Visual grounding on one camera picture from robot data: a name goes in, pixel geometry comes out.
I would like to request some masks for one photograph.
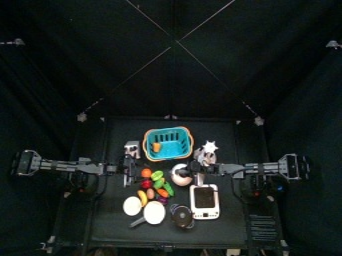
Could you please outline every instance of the white toy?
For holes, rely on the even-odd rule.
[[[207,141],[206,145],[195,150],[194,159],[198,160],[202,166],[210,166],[217,163],[217,149],[219,148],[215,146],[215,141]]]
[[[139,141],[128,141],[124,145],[124,154],[131,155],[132,158],[141,159]]]

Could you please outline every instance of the toy pot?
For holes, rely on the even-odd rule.
[[[173,221],[178,227],[186,228],[186,229],[190,229],[194,227],[195,220],[193,217],[193,211],[187,206],[173,204],[170,206],[170,211],[173,215]]]

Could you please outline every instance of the toy banana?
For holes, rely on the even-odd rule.
[[[142,201],[142,206],[145,207],[146,204],[147,204],[147,195],[146,195],[146,192],[143,190],[138,190],[138,196],[141,198],[141,201]]]

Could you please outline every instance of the white plate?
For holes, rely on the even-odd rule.
[[[142,201],[136,196],[131,196],[123,203],[124,213],[130,216],[135,216],[142,210]]]

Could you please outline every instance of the plastic basket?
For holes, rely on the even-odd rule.
[[[154,151],[154,143],[161,150]],[[186,127],[151,129],[145,134],[143,150],[150,161],[186,158],[193,153],[194,139]]]

